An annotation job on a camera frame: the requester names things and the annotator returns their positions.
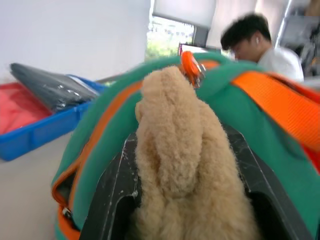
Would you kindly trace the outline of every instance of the tan plush toy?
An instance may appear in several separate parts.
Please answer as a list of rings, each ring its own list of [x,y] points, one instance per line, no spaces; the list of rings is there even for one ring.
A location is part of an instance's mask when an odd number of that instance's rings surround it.
[[[177,67],[143,81],[136,105],[141,206],[129,239],[259,240],[235,156],[212,109]]]

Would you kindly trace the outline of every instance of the white shirt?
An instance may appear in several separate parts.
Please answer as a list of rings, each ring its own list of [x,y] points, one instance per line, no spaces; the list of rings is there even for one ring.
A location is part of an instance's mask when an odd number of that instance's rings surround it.
[[[304,81],[304,72],[298,55],[290,49],[277,47],[268,49],[258,64],[267,71],[274,72],[297,82]]]

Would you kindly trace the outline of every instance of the green bag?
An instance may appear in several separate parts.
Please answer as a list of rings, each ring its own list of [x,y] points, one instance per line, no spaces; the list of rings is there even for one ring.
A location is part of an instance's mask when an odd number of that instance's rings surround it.
[[[201,87],[196,90],[198,98],[209,104],[222,122],[244,135],[252,150],[275,172],[308,230],[315,237],[320,217],[319,176],[301,146],[270,119],[245,92],[230,84],[242,73],[264,70],[252,63],[230,61],[213,52],[196,53],[194,57],[197,61],[213,60],[220,63],[220,66],[206,72]],[[82,229],[88,215],[100,176],[113,157],[121,151],[129,134],[138,128],[135,106],[141,100],[140,91],[129,95],[108,120],[106,127],[96,139],[96,144],[89,146],[88,142],[92,141],[94,129],[98,125],[102,126],[102,116],[128,86],[143,80],[155,70],[179,64],[178,56],[162,58],[143,63],[117,77],[116,83],[92,104],[73,132],[52,181],[52,194],[62,206],[59,211],[71,208],[72,220],[79,230]],[[81,160],[84,164],[75,183],[73,178],[79,169],[75,163],[80,155],[87,155],[87,158]],[[72,198],[68,192],[70,186],[73,189]],[[70,237],[66,233],[65,224],[59,222],[59,219],[61,217],[58,216],[55,226],[58,239],[76,239],[77,233]]]

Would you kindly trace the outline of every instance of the window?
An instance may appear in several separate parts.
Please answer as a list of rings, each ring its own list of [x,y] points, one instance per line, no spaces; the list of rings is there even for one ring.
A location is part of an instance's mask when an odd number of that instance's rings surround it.
[[[145,60],[176,56],[179,43],[192,43],[195,28],[182,22],[151,16]]]

